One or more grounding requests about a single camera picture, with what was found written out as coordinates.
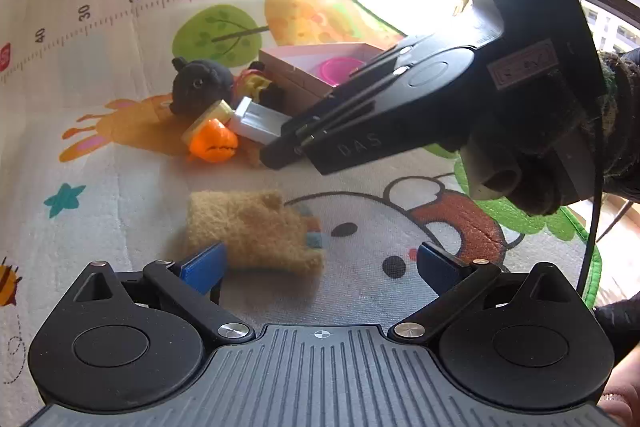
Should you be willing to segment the operator right hand in glove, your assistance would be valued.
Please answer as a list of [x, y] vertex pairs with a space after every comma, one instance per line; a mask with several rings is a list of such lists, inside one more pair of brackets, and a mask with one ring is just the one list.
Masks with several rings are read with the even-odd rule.
[[604, 191], [639, 202], [639, 49], [599, 53], [606, 93], [602, 98]]

